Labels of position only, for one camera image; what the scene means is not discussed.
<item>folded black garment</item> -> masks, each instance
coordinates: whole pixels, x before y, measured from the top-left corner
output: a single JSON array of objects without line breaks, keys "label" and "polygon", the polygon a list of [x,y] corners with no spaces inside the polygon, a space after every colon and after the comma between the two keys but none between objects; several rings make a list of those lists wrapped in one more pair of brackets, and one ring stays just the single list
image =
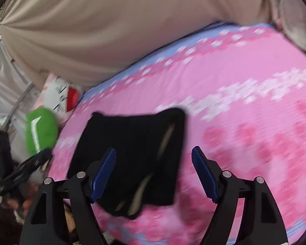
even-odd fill
[{"label": "folded black garment", "polygon": [[93,113],[76,147],[67,177],[84,171],[109,147],[117,162],[98,203],[114,216],[136,218],[143,204],[172,205],[185,132],[185,113],[155,115]]}]

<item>pink floral fabric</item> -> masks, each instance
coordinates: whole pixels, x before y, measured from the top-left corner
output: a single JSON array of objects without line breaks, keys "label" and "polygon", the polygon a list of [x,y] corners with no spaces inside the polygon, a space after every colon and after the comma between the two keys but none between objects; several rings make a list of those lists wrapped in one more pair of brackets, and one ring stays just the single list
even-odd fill
[{"label": "pink floral fabric", "polygon": [[[100,227],[130,245],[199,244],[216,208],[191,162],[191,149],[199,145],[237,177],[262,176],[290,243],[296,241],[306,228],[306,56],[271,27],[224,29],[111,79],[76,108],[54,149],[49,176],[65,179],[92,112],[134,115],[173,106],[188,115],[174,205],[147,205],[136,220],[114,218],[93,205]],[[240,200],[229,244],[242,209]]]}]

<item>blue ribbed fingertip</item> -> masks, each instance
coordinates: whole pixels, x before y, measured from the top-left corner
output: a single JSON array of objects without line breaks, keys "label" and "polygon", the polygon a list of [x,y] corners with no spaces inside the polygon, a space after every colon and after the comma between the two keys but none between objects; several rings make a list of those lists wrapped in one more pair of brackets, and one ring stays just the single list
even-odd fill
[{"label": "blue ribbed fingertip", "polygon": [[194,147],[192,150],[192,162],[196,173],[201,181],[205,194],[208,198],[211,198],[212,201],[216,204],[219,200],[219,195],[217,193],[217,182],[214,179],[211,171],[208,169],[208,166],[204,160],[205,156]]},{"label": "blue ribbed fingertip", "polygon": [[90,195],[90,199],[93,202],[96,202],[97,199],[102,197],[116,161],[117,153],[114,149],[111,149],[103,164],[101,165],[101,168],[92,180],[92,193]]}]

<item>green pillow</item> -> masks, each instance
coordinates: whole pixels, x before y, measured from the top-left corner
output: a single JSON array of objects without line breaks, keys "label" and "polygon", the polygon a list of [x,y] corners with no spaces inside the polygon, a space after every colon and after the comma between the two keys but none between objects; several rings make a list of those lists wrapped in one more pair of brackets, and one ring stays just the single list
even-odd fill
[{"label": "green pillow", "polygon": [[53,111],[38,108],[26,116],[26,146],[31,156],[53,148],[58,139],[58,122]]}]

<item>beige fabric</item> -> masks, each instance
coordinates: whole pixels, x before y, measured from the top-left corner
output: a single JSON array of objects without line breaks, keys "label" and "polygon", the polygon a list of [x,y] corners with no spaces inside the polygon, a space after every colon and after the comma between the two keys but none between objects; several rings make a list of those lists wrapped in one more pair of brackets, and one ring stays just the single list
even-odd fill
[{"label": "beige fabric", "polygon": [[268,0],[7,0],[5,47],[35,84],[93,86],[215,21],[268,22]]},{"label": "beige fabric", "polygon": [[302,51],[306,52],[306,5],[302,0],[270,0],[272,19]]}]

